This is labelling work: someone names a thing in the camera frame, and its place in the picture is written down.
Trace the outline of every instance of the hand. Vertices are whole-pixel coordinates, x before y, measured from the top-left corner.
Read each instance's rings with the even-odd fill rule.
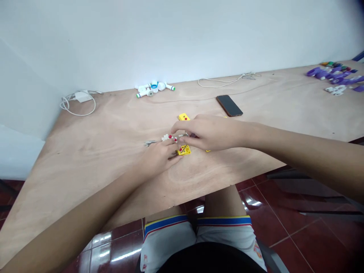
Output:
[[[189,135],[196,134],[199,139],[184,136],[180,141],[203,150],[225,150],[250,147],[251,140],[254,139],[253,133],[259,126],[258,123],[199,114],[190,121],[177,121],[171,133],[185,130]]]
[[[138,171],[145,175],[146,180],[152,179],[182,159],[182,155],[168,159],[179,148],[180,146],[176,144],[173,138],[163,142],[152,143],[142,155],[136,167],[138,167]]]

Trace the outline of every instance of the red stripe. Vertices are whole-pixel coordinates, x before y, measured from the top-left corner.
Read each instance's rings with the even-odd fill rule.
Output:
[[[144,241],[145,241],[145,239],[147,239],[147,236],[148,236],[150,233],[154,232],[154,231],[157,231],[157,230],[159,230],[159,229],[163,229],[163,228],[166,228],[166,227],[169,227],[169,226],[174,226],[174,225],[176,225],[176,224],[184,223],[184,222],[187,222],[187,221],[188,221],[188,220],[183,220],[183,221],[180,221],[180,222],[176,222],[176,223],[173,223],[173,224],[169,224],[169,225],[167,225],[167,226],[162,226],[162,227],[159,227],[159,228],[157,228],[157,229],[153,229],[153,230],[149,231],[149,232],[145,235]]]
[[[236,225],[231,225],[231,224],[197,224],[198,226],[251,226],[251,224],[236,224]]]

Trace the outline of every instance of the purple toy piece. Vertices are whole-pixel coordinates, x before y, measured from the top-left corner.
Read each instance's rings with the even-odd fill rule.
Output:
[[[344,73],[342,73],[342,74],[337,74],[337,75],[335,75],[335,76],[333,76],[333,80],[332,80],[332,84],[337,84],[338,82],[339,82],[339,79],[340,78],[345,78],[346,76],[348,76],[348,75],[350,75],[351,74],[351,72],[350,71],[346,71],[346,72],[344,72]]]
[[[334,73],[334,72],[336,72],[336,71],[340,71],[340,66],[333,68],[333,69],[331,70],[331,73]]]
[[[324,70],[322,70],[320,67],[315,67],[314,69],[311,69],[310,71],[308,71],[306,75],[309,77],[312,77],[322,71],[324,71]]]
[[[354,80],[355,83],[364,81],[364,76],[361,76],[360,78]]]
[[[340,71],[340,66],[335,67],[331,70],[331,72],[326,76],[326,79],[331,79],[333,76],[337,75],[335,72]]]
[[[338,79],[336,79],[336,80],[333,80],[333,83],[335,83],[335,84],[339,84],[339,85],[347,85],[347,84],[348,84],[348,82],[349,82],[349,80],[347,80],[347,79],[345,79],[345,78],[343,78],[343,77],[338,78]]]
[[[354,88],[353,90],[356,91],[356,92],[363,92],[364,91],[364,85],[360,85],[360,86]]]
[[[326,70],[318,73],[315,75],[315,77],[319,80],[321,80],[321,78],[323,78],[322,80],[324,80],[326,78],[326,76],[329,74],[329,72],[327,72]]]

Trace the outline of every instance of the smartphone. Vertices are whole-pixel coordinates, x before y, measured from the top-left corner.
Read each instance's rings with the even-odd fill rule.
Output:
[[[241,116],[243,112],[228,95],[217,96],[217,101],[228,116]]]

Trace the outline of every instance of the white wall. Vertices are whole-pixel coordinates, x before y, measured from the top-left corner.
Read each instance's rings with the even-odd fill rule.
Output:
[[[0,124],[46,139],[60,112],[61,93],[0,39]]]
[[[44,141],[0,124],[0,178],[25,180]]]
[[[63,94],[351,59],[357,0],[3,0],[0,36]]]
[[[60,112],[60,92],[0,39],[0,94],[0,178],[25,180]]]

